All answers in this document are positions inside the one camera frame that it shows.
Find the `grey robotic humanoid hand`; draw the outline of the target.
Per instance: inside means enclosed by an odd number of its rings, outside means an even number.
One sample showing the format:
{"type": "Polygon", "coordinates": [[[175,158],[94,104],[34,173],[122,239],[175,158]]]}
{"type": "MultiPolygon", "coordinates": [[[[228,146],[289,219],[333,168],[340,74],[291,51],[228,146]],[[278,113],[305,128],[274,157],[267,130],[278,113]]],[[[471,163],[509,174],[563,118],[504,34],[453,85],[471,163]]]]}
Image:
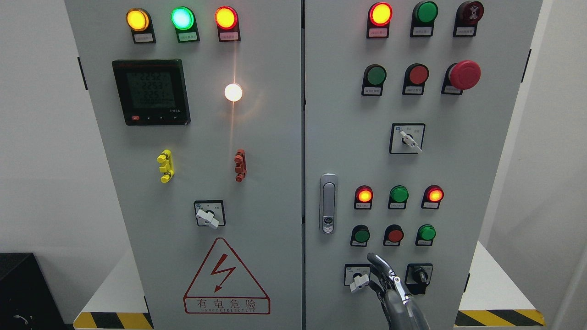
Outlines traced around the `grey robotic humanoid hand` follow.
{"type": "Polygon", "coordinates": [[[400,276],[375,253],[367,253],[371,273],[379,279],[369,287],[375,291],[390,330],[429,330],[427,319],[411,294],[406,292],[400,276]]]}

